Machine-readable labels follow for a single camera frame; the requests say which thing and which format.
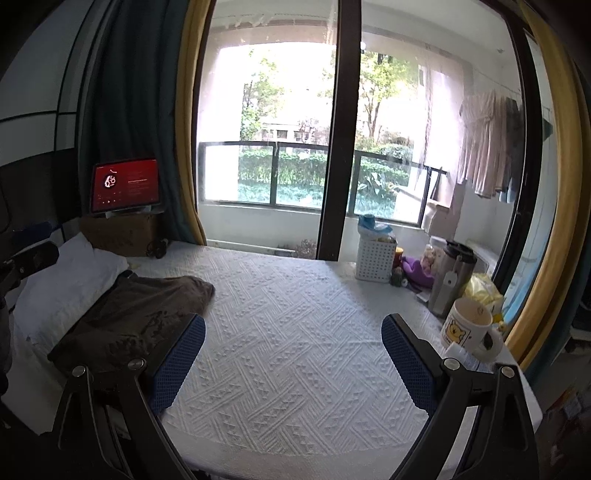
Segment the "dark grey t-shirt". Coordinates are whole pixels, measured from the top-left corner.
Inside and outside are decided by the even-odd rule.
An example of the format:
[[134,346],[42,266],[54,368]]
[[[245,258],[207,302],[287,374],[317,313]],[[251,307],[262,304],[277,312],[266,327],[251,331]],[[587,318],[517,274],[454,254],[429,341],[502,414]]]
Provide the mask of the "dark grey t-shirt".
[[215,287],[194,276],[172,278],[121,274],[47,355],[62,372],[86,366],[114,371],[148,359],[175,339],[189,319],[207,311]]

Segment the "white lotion tube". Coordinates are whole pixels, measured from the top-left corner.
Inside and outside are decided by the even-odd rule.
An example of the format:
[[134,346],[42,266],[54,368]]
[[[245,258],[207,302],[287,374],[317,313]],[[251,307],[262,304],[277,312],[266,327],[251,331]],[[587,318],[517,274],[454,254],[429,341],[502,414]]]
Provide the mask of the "white lotion tube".
[[445,351],[445,358],[456,359],[464,368],[469,371],[481,372],[481,373],[492,373],[493,364],[490,362],[482,361],[469,353],[458,343],[452,343]]

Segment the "white bear mug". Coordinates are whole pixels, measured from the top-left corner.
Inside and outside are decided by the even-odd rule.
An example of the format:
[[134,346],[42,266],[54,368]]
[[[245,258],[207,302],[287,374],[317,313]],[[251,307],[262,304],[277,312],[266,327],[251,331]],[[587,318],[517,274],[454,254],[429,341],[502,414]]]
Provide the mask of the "white bear mug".
[[441,339],[446,347],[458,344],[484,363],[493,363],[504,346],[491,312],[468,297],[461,297],[452,305],[441,330]]

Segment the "yellow plastic bag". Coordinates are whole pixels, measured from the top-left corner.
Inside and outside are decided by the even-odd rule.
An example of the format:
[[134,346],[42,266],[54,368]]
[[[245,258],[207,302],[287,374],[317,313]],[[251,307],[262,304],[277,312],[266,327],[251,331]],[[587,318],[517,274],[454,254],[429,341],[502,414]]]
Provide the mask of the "yellow plastic bag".
[[505,297],[486,273],[473,273],[463,296],[484,305],[491,313],[494,323],[503,323],[502,313]]

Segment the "purple plush toy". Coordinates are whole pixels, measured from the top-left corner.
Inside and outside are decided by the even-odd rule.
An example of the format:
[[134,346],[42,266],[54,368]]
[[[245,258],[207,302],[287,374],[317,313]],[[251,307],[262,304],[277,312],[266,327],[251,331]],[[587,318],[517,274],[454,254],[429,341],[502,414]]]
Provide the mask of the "purple plush toy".
[[402,268],[409,282],[418,288],[432,289],[435,278],[426,273],[421,261],[413,257],[402,257]]

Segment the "stainless steel thermos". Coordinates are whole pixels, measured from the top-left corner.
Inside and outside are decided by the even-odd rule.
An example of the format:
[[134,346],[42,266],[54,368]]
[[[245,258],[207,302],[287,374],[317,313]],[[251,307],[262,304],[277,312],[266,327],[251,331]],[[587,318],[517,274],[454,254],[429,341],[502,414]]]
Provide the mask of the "stainless steel thermos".
[[449,314],[454,302],[463,295],[477,260],[467,245],[446,241],[428,302],[428,308],[435,316],[445,318]]

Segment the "white perforated basket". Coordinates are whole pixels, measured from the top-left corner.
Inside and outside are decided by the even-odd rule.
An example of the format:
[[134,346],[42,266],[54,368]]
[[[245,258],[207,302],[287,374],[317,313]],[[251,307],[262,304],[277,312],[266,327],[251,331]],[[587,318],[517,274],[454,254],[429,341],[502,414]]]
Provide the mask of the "white perforated basket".
[[356,279],[389,283],[397,247],[396,241],[378,241],[361,237],[356,253]]

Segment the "red yellow can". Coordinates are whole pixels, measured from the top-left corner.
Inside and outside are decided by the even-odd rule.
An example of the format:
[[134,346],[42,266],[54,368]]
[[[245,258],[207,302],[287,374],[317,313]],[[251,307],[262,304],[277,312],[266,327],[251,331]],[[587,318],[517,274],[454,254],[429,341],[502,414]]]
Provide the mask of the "red yellow can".
[[404,249],[402,247],[397,247],[396,251],[394,252],[394,261],[393,261],[394,268],[398,268],[401,266],[403,255],[404,255]]

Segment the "white textured bedspread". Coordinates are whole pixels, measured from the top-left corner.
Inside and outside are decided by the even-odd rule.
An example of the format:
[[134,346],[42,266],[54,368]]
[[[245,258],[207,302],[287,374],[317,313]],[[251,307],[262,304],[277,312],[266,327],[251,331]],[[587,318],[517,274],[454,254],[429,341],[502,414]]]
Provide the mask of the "white textured bedspread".
[[[16,301],[59,247],[19,254]],[[194,276],[215,294],[205,340],[172,405],[150,408],[148,359],[95,373],[58,370],[16,337],[32,405],[52,428],[57,478],[536,479],[539,407],[505,347],[492,373],[445,358],[447,316],[407,290],[358,280],[351,266],[174,243],[127,258],[139,277]],[[415,406],[382,341],[399,314],[442,359],[433,416]]]

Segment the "black headphones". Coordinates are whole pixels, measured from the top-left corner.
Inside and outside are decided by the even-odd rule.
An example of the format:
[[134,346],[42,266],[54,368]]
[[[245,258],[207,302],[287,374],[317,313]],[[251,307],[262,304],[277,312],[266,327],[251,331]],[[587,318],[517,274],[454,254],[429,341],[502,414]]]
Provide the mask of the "black headphones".
[[169,246],[169,241],[166,238],[154,239],[146,246],[145,255],[148,258],[161,259],[163,258]]

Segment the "white pillow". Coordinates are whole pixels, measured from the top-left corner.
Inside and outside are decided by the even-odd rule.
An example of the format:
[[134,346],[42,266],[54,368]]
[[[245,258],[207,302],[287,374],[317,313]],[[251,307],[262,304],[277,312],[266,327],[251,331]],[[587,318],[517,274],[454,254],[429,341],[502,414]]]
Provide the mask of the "white pillow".
[[125,257],[93,247],[81,233],[66,241],[57,262],[29,277],[16,301],[21,345],[46,357],[127,268]]

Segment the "cardboard box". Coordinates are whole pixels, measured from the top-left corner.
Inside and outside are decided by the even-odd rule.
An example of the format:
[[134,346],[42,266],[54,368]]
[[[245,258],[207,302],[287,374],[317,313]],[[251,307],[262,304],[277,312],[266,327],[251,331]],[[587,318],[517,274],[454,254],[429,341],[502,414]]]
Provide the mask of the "cardboard box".
[[152,213],[87,216],[80,219],[79,228],[94,248],[124,257],[147,257],[145,251],[150,241],[167,239],[161,221]]

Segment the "blue cloth in basket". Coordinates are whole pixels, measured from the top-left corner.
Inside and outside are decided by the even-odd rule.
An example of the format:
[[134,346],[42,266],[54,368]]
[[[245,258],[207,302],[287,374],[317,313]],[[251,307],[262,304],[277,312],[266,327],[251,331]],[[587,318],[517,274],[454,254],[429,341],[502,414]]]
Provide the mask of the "blue cloth in basket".
[[394,233],[391,226],[377,221],[373,214],[359,216],[358,233],[362,238],[370,241],[394,241]]

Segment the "dried flower plant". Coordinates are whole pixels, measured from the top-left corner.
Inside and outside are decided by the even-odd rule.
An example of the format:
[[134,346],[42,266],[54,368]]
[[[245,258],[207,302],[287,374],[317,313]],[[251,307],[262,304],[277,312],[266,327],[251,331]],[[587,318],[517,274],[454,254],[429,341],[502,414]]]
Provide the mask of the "dried flower plant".
[[304,239],[294,247],[294,256],[297,258],[314,260],[317,258],[317,242],[311,239]]

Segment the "right yellow curtain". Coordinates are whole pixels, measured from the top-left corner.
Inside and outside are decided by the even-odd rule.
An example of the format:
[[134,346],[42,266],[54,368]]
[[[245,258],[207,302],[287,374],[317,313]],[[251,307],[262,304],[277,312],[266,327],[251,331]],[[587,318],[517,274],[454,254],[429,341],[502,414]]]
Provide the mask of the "right yellow curtain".
[[575,63],[529,1],[519,7],[533,31],[550,90],[555,166],[542,178],[552,224],[544,254],[507,346],[523,371],[543,362],[580,260],[590,215],[590,117]]

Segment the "yellow curtain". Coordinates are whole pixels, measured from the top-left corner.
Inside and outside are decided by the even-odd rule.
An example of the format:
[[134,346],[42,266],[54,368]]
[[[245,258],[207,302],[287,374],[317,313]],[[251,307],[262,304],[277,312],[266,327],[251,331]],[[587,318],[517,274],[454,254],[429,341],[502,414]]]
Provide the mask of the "yellow curtain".
[[214,1],[189,1],[184,15],[178,54],[175,96],[175,147],[179,175],[179,200],[189,238],[197,245],[205,245],[204,228],[197,210],[197,185],[193,178],[194,121],[198,94],[197,66],[201,47],[205,45],[207,29],[211,25]]
[[529,1],[519,7],[533,31],[550,90],[555,166],[542,178],[552,224],[544,254],[507,346],[523,371],[543,362],[580,260],[590,215],[590,117],[575,63]]

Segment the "red screen tablet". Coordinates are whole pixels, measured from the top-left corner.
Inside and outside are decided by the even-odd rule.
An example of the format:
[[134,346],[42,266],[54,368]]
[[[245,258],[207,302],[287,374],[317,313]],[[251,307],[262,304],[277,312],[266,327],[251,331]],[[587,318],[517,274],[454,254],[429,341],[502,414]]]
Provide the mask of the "red screen tablet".
[[151,206],[159,200],[158,164],[155,159],[108,163],[94,170],[92,213]]

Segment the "hanging pink garment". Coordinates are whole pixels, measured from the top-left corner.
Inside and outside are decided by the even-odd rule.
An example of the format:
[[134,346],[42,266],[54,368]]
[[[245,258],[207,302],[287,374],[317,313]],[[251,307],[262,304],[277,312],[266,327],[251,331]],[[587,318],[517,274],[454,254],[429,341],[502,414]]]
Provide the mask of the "hanging pink garment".
[[506,164],[506,98],[496,91],[467,96],[460,107],[464,127],[457,182],[492,198],[501,191]]

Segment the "balcony railing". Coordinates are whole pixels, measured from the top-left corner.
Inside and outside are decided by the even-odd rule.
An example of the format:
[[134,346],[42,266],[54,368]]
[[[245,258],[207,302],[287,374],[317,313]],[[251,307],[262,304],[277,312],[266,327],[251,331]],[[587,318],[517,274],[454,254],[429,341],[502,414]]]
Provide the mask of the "balcony railing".
[[[328,148],[317,144],[229,140],[197,147],[198,200],[205,203],[319,212],[328,178]],[[346,214],[419,227],[447,176],[391,145],[356,150]]]

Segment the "hanging dark garment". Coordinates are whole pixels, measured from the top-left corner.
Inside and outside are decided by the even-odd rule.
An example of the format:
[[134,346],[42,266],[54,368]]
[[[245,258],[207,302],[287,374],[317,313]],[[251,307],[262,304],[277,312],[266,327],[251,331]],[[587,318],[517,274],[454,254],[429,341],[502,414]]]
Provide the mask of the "hanging dark garment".
[[524,149],[525,124],[522,107],[515,99],[505,97],[505,166],[500,190],[500,200],[514,203],[521,186]]

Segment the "left yellow curtain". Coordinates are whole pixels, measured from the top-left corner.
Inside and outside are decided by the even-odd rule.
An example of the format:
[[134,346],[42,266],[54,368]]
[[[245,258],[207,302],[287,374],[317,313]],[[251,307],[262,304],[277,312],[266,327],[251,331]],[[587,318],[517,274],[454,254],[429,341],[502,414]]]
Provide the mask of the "left yellow curtain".
[[189,1],[184,15],[178,54],[175,96],[175,147],[179,175],[179,200],[189,238],[197,245],[205,245],[204,228],[197,210],[197,185],[193,178],[194,121],[198,94],[197,66],[201,47],[205,45],[207,29],[211,25],[214,1]]

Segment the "dark window frame post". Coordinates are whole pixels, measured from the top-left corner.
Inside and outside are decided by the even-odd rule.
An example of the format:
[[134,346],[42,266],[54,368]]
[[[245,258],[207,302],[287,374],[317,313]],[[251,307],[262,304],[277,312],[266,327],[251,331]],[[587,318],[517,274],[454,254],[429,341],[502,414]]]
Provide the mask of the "dark window frame post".
[[342,245],[355,153],[361,73],[362,2],[339,1],[335,87],[327,172],[315,258],[337,261]]

